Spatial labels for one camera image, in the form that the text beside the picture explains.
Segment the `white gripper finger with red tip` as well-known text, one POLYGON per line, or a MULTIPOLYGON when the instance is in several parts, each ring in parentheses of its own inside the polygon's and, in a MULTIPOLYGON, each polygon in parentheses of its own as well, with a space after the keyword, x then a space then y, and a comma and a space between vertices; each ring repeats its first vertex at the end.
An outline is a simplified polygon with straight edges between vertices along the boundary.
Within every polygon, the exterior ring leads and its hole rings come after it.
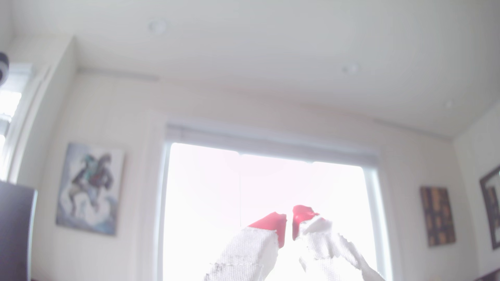
POLYGON ((297 243, 305 280, 384 280, 356 246, 311 207, 292 209, 292 238, 297 243))
POLYGON ((203 280, 265 280, 284 246, 286 214, 271 213, 244 227, 228 243, 203 280))

